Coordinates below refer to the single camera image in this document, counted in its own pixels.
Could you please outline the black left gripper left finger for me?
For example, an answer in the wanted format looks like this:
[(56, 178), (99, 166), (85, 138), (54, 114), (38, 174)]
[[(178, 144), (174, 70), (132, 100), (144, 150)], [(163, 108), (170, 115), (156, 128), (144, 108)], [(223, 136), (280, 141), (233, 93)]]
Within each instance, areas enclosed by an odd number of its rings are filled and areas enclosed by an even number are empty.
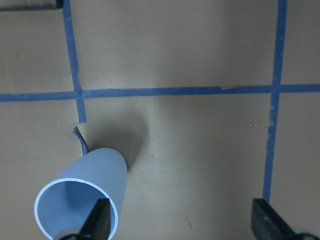
[(111, 232), (111, 204), (108, 198), (100, 198), (82, 226), (79, 240), (107, 240)]

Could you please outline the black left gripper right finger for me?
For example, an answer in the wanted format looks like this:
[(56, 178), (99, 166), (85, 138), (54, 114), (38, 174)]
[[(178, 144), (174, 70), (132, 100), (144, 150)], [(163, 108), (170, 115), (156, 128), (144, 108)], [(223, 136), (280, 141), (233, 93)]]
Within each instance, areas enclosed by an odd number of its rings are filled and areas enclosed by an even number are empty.
[(251, 231), (256, 240), (289, 240), (296, 235), (263, 198), (252, 200)]

